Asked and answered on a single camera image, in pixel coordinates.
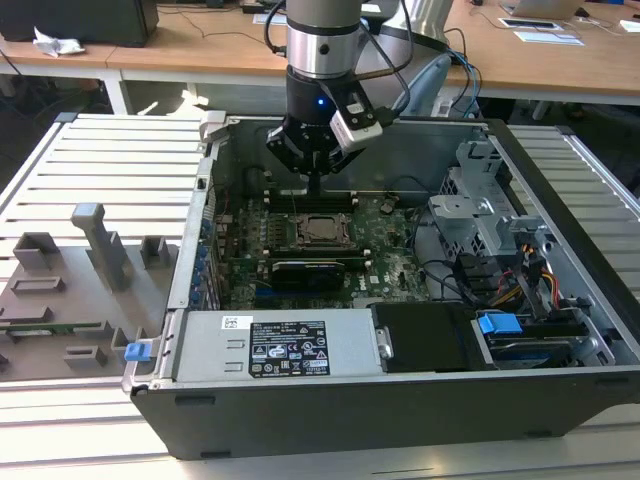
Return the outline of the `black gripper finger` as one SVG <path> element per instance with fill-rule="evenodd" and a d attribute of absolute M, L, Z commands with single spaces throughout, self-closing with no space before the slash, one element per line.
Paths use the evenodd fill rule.
<path fill-rule="evenodd" d="M 317 172 L 314 170 L 312 153 L 304 152 L 296 147 L 286 135 L 283 127 L 268 132 L 266 146 L 291 173 L 306 178 L 309 195 L 317 195 Z"/>
<path fill-rule="evenodd" d="M 316 154 L 316 195 L 319 196 L 322 190 L 322 179 L 331 174 L 338 174 L 346 168 L 355 158 L 362 153 L 356 150 L 345 153 L 340 148 L 331 152 L 319 152 Z"/>

